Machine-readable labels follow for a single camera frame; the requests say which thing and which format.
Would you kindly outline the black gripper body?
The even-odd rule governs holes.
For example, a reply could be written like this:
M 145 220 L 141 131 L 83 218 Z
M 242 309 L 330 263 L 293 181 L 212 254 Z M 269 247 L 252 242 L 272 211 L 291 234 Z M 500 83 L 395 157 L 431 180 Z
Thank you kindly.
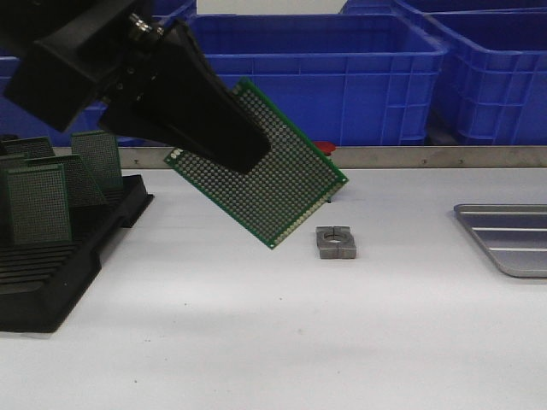
M 131 36 L 187 10 L 186 1 L 5 1 L 3 51 L 17 62 L 3 98 L 65 132 L 117 81 Z

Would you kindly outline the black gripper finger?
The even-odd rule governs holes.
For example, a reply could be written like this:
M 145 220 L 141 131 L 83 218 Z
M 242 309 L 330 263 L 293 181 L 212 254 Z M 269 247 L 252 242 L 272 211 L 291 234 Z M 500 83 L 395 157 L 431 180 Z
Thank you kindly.
M 164 45 L 168 57 L 164 124 L 173 134 L 169 143 L 249 173 L 270 151 L 265 132 L 217 76 L 184 21 L 173 23 Z
M 132 106 L 112 102 L 103 112 L 98 125 L 104 131 L 121 137 L 140 138 L 178 148 L 187 147 L 183 133 L 151 114 L 140 113 Z

